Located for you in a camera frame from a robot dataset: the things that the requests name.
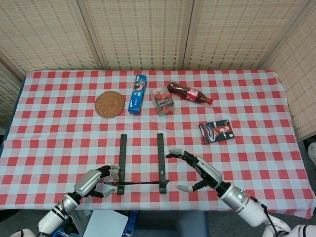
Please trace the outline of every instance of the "red and white checkered tablecloth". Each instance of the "red and white checkered tablecloth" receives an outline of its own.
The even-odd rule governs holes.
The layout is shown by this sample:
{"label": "red and white checkered tablecloth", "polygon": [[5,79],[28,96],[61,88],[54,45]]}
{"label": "red and white checkered tablecloth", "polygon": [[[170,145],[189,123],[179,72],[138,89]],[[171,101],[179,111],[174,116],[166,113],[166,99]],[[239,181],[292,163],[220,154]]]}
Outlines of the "red and white checkered tablecloth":
{"label": "red and white checkered tablecloth", "polygon": [[[135,75],[148,78],[141,115],[128,110]],[[285,91],[266,71],[42,71],[28,73],[0,158],[0,209],[51,209],[89,169],[118,164],[127,134],[126,181],[158,180],[157,133],[165,153],[178,147],[200,155],[271,211],[310,218],[316,206],[294,136]],[[158,117],[150,89],[168,81],[211,94],[213,105],[173,95],[173,114]],[[120,116],[106,119],[95,99],[114,90],[125,98]],[[228,119],[235,138],[203,145],[198,125]],[[125,186],[122,196],[87,197],[82,209],[229,210],[216,192],[188,194],[199,175],[180,159],[166,159],[167,193],[159,185]],[[100,182],[97,190],[113,188]]]}

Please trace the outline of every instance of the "black metal bar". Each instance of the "black metal bar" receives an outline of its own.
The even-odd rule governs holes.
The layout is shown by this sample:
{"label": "black metal bar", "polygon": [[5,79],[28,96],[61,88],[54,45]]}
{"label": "black metal bar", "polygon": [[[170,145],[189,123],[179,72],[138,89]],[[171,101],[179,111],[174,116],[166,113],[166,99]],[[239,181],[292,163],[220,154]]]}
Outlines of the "black metal bar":
{"label": "black metal bar", "polygon": [[157,134],[158,141],[158,168],[159,168],[159,193],[165,194],[167,193],[166,183],[166,169],[164,164],[164,143],[163,143],[163,134]]}
{"label": "black metal bar", "polygon": [[[118,178],[120,183],[125,182],[125,163],[126,163],[126,142],[127,142],[127,135],[122,134],[120,136],[120,146],[119,146],[119,161],[118,165],[120,169],[118,171]],[[118,185],[118,195],[124,194],[124,185]]]}

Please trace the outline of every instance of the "robotic arm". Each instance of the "robotic arm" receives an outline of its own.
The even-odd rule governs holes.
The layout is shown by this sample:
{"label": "robotic arm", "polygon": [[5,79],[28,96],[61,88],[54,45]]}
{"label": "robotic arm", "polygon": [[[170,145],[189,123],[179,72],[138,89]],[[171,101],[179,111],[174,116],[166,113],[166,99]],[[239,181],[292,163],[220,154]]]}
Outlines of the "robotic arm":
{"label": "robotic arm", "polygon": [[98,169],[92,169],[75,184],[75,190],[72,193],[66,193],[62,200],[57,203],[39,222],[39,233],[36,237],[49,237],[63,222],[73,210],[80,204],[81,198],[87,196],[105,198],[114,192],[114,189],[106,193],[95,191],[96,185],[103,177],[111,175],[119,180],[114,170],[120,169],[118,165],[105,165]]}
{"label": "robotic arm", "polygon": [[202,178],[193,186],[178,185],[178,190],[190,193],[206,186],[215,189],[217,196],[249,225],[256,227],[264,223],[266,228],[263,237],[284,235],[287,237],[311,237],[316,233],[316,226],[304,225],[299,225],[291,231],[285,222],[269,215],[267,207],[259,200],[249,196],[244,190],[231,183],[224,182],[222,174],[202,157],[195,157],[182,149],[173,149],[169,152],[170,154],[166,155],[166,158],[176,157],[186,161]]}

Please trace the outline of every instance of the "clear plastic container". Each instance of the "clear plastic container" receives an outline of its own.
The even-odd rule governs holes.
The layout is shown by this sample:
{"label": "clear plastic container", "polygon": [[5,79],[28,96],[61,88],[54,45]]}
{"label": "clear plastic container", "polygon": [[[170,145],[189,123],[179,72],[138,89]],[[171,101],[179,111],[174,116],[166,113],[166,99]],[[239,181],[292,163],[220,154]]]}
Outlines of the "clear plastic container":
{"label": "clear plastic container", "polygon": [[167,87],[151,90],[154,107],[158,112],[158,116],[166,115],[174,111],[174,103]]}

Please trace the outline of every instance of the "round wicker coaster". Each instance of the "round wicker coaster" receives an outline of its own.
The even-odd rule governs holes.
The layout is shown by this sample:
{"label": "round wicker coaster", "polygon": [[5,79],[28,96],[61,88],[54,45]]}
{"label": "round wicker coaster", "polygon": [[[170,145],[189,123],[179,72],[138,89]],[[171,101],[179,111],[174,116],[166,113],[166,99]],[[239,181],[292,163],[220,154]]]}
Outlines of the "round wicker coaster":
{"label": "round wicker coaster", "polygon": [[124,109],[125,101],[121,94],[116,91],[107,91],[101,94],[94,102],[97,114],[104,118],[114,118]]}

